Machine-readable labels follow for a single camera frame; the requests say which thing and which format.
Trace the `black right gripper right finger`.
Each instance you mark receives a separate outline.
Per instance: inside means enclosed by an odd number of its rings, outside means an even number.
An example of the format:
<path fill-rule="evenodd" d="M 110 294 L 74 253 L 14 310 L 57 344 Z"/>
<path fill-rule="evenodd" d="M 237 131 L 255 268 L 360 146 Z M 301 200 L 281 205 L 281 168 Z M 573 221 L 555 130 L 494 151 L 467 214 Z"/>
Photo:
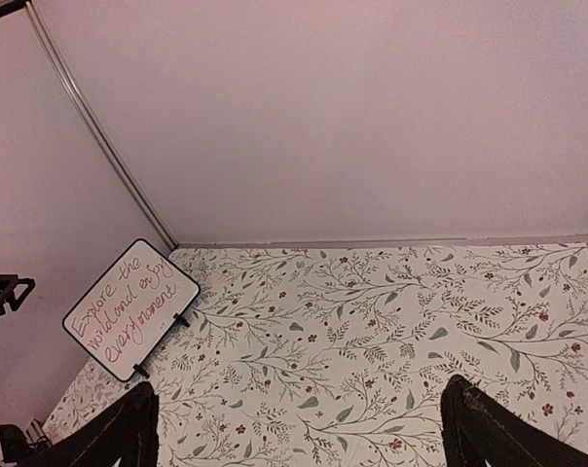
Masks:
<path fill-rule="evenodd" d="M 461 375 L 440 399 L 448 466 L 588 466 L 588 454 L 522 421 Z"/>

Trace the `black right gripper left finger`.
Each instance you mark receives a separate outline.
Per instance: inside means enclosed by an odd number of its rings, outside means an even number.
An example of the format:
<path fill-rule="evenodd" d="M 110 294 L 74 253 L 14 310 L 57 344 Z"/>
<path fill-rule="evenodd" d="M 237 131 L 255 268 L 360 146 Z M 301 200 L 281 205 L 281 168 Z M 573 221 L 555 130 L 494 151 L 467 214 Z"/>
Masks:
<path fill-rule="evenodd" d="M 97 417 L 22 466 L 150 466 L 158 463 L 159 397 L 142 381 Z"/>

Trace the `small whiteboard blue frame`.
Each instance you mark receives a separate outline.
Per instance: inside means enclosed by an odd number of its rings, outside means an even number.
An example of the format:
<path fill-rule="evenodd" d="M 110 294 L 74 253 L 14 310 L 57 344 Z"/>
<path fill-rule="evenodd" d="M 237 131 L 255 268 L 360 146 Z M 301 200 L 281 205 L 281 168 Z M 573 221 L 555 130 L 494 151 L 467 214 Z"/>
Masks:
<path fill-rule="evenodd" d="M 173 314 L 186 317 L 200 291 L 187 273 L 138 239 L 67 312 L 62 328 L 113 378 L 127 382 Z"/>

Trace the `left rear aluminium post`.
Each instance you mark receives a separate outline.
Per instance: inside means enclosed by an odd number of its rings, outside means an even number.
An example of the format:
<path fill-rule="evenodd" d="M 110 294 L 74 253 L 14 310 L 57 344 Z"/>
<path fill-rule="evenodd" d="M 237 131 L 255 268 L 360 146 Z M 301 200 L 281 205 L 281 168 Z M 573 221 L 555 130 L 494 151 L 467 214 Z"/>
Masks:
<path fill-rule="evenodd" d="M 35 33 L 35 36 L 45 53 L 56 77 L 59 79 L 65 94 L 73 105 L 78 117 L 83 122 L 88 134 L 94 140 L 108 166 L 120 181 L 125 192 L 138 208 L 142 217 L 147 221 L 158 239 L 172 251 L 180 243 L 171 229 L 157 212 L 146 192 L 131 173 L 128 165 L 115 147 L 113 140 L 107 134 L 104 125 L 82 91 L 77 78 L 72 72 L 68 61 L 63 56 L 59 45 L 55 42 L 51 29 L 47 26 L 43 12 L 34 1 L 24 3 L 25 14 Z"/>

